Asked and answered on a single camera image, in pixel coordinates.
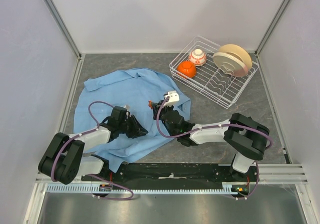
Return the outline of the light blue button shirt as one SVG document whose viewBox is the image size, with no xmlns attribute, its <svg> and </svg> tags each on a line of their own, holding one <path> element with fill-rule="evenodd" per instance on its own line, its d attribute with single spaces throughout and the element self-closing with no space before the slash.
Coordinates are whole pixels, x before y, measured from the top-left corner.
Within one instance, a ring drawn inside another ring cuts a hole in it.
<svg viewBox="0 0 320 224">
<path fill-rule="evenodd" d="M 170 139 L 159 133 L 148 101 L 157 103 L 163 100 L 166 93 L 174 90 L 180 98 L 174 108 L 185 120 L 189 120 L 190 98 L 165 74 L 147 68 L 135 68 L 88 79 L 84 82 L 84 89 L 75 109 L 73 131 L 80 133 L 92 129 L 96 122 L 101 122 L 111 114 L 112 107 L 128 105 L 131 114 L 148 134 L 135 139 L 120 134 L 110 143 L 100 144 L 88 150 L 108 160 L 110 170 L 116 172 L 122 162 L 135 162 L 170 142 Z"/>
</svg>

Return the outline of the red gold leaf brooch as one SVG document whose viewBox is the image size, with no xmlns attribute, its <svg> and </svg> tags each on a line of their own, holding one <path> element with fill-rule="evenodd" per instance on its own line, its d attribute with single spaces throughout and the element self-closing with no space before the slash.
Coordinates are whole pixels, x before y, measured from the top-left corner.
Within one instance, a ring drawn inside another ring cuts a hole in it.
<svg viewBox="0 0 320 224">
<path fill-rule="evenodd" d="M 151 109 L 153 109 L 153 102 L 152 102 L 151 100 L 149 100 L 148 106 L 149 106 Z"/>
</svg>

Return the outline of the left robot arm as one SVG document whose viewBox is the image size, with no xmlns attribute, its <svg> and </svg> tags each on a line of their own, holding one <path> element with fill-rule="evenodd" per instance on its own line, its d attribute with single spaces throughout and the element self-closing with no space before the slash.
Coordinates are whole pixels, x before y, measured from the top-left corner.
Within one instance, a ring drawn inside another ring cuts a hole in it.
<svg viewBox="0 0 320 224">
<path fill-rule="evenodd" d="M 98 157 L 84 157 L 84 152 L 109 143 L 120 134 L 135 139 L 147 133 L 134 115 L 124 107 L 116 106 L 110 116 L 91 130 L 72 135 L 56 133 L 38 164 L 38 171 L 52 181 L 65 185 L 76 177 L 86 175 L 93 175 L 99 181 L 104 181 L 110 175 L 109 167 Z"/>
</svg>

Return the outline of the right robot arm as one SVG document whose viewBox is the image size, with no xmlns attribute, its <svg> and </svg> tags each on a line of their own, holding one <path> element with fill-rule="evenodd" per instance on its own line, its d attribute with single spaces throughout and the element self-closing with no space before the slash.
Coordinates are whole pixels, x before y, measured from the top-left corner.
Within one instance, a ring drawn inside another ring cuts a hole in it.
<svg viewBox="0 0 320 224">
<path fill-rule="evenodd" d="M 212 124 L 195 124 L 184 119 L 173 106 L 165 101 L 150 101 L 153 119 L 159 133 L 169 139 L 177 139 L 184 146 L 198 146 L 204 143 L 226 142 L 236 154 L 229 168 L 229 175 L 235 181 L 242 180 L 255 161 L 261 161 L 265 150 L 273 141 L 270 131 L 251 117 L 240 113 L 232 114 L 230 119 Z"/>
</svg>

